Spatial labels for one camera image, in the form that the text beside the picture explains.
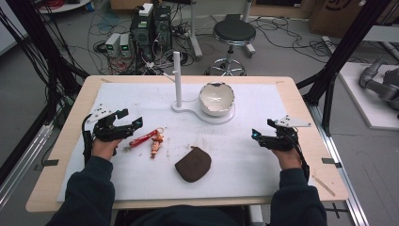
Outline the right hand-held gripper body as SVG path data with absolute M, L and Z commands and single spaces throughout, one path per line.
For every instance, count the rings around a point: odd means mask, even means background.
M 310 127 L 311 123 L 300 119 L 292 118 L 289 115 L 276 121 L 277 128 L 274 137 L 263 136 L 259 145 L 269 150 L 290 151 L 299 144 L 298 127 Z

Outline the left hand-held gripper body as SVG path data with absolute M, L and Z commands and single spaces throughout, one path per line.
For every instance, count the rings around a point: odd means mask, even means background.
M 117 139 L 125 139 L 134 134 L 135 129 L 132 122 L 126 125 L 116 126 L 114 121 L 117 119 L 116 111 L 112 111 L 99 104 L 94 108 L 93 112 L 86 118 L 86 124 L 95 123 L 93 134 L 101 141 L 113 141 Z

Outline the person's left hand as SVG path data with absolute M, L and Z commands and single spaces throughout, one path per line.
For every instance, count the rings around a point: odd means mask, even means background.
M 92 155 L 109 161 L 120 143 L 121 139 L 104 142 L 95 138 L 92 144 Z

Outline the person's right hand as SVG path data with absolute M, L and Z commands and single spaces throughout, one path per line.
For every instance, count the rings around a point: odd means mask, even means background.
M 279 165 L 282 170 L 300 169 L 302 166 L 300 156 L 295 149 L 287 152 L 273 150 L 272 153 L 278 159 Z

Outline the white table mat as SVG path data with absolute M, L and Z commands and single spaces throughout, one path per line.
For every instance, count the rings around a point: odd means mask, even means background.
M 185 200 L 201 198 L 267 197 L 279 187 L 279 163 L 266 148 L 251 136 L 259 131 L 266 136 L 275 133 L 269 120 L 286 115 L 279 91 L 274 85 L 235 84 L 233 118 L 221 125 L 201 121 L 189 112 L 177 113 L 173 84 L 101 85 L 95 105 L 115 111 L 128 109 L 120 125 L 137 118 L 141 137 L 161 127 L 164 141 L 157 155 L 151 154 L 151 143 L 135 148 L 127 140 L 119 145 L 112 158 L 112 182 L 119 201 Z M 186 182 L 176 170 L 176 163 L 193 148 L 208 153 L 209 171 L 194 183 Z

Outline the black tape piece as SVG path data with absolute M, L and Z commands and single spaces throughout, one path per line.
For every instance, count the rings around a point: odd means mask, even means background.
M 323 164 L 334 165 L 336 169 L 343 167 L 341 162 L 336 162 L 333 158 L 322 158 Z
M 36 170 L 36 171 L 42 171 L 45 167 L 57 166 L 58 161 L 59 161 L 58 159 L 44 160 L 42 163 L 37 164 L 37 165 L 34 167 L 34 170 Z

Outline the thin wooden stick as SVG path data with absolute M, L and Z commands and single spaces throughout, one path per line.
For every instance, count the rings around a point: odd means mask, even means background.
M 321 187 L 323 187 L 332 197 L 336 196 L 336 193 L 330 189 L 323 181 L 321 181 L 317 176 L 313 175 L 312 179 L 317 182 Z

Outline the grey power supply unit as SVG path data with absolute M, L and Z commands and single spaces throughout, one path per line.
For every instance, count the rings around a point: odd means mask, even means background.
M 105 42 L 105 47 L 110 57 L 117 57 L 120 54 L 120 34 L 112 34 Z
M 130 35 L 128 33 L 120 35 L 120 52 L 122 57 L 132 56 Z

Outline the brown pouch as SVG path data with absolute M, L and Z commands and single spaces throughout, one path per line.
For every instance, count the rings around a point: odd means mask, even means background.
M 199 147 L 192 150 L 175 164 L 175 169 L 188 183 L 197 182 L 210 169 L 211 156 Z

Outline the black computer tower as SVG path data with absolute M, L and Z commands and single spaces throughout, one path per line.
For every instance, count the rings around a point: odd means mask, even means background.
M 172 47 L 170 6 L 157 6 L 154 9 L 155 39 L 152 50 L 168 50 Z
M 146 11 L 143 7 L 137 7 L 134 10 L 130 32 L 138 61 L 153 61 L 153 26 L 152 12 Z

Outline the white platform board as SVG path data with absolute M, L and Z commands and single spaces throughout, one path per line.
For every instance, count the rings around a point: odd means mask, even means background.
M 340 78 L 370 128 L 399 131 L 399 111 L 389 107 L 376 93 L 359 85 L 360 74 L 367 67 L 369 64 L 347 62 L 340 71 Z

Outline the black round stool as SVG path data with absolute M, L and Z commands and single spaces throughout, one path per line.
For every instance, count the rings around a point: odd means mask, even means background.
M 251 44 L 256 37 L 255 28 L 240 19 L 223 20 L 214 26 L 213 35 L 216 40 L 228 44 L 229 49 L 226 56 L 214 61 L 205 70 L 204 74 L 234 76 L 235 73 L 238 73 L 239 76 L 246 76 L 247 70 L 245 66 L 232 57 L 234 53 L 233 47 L 242 47 Z

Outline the person's torso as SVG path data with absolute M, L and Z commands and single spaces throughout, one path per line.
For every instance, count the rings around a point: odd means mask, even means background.
M 130 226 L 239 226 L 228 214 L 214 207 L 178 205 L 150 211 Z

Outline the white power strip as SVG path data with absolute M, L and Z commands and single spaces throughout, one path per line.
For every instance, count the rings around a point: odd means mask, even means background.
M 149 17 L 152 13 L 153 10 L 153 4 L 152 3 L 145 3 L 139 10 L 138 14 L 140 16 L 144 17 Z

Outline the black frame strut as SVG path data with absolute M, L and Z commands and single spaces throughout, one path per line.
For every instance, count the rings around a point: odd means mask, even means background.
M 359 15 L 350 25 L 322 70 L 296 84 L 298 89 L 311 85 L 310 90 L 303 95 L 303 100 L 311 106 L 317 106 L 320 98 L 325 96 L 321 125 L 329 137 L 336 78 L 390 2 L 391 0 L 366 0 Z
M 0 22 L 21 47 L 45 85 L 45 121 L 49 123 L 57 112 L 57 106 L 66 104 L 67 98 L 75 97 L 82 86 L 77 78 L 85 80 L 89 74 L 80 68 L 73 57 L 68 61 L 56 47 L 56 43 L 46 29 L 39 10 L 33 0 L 5 0 L 14 13 L 27 37 L 6 18 L 0 9 Z

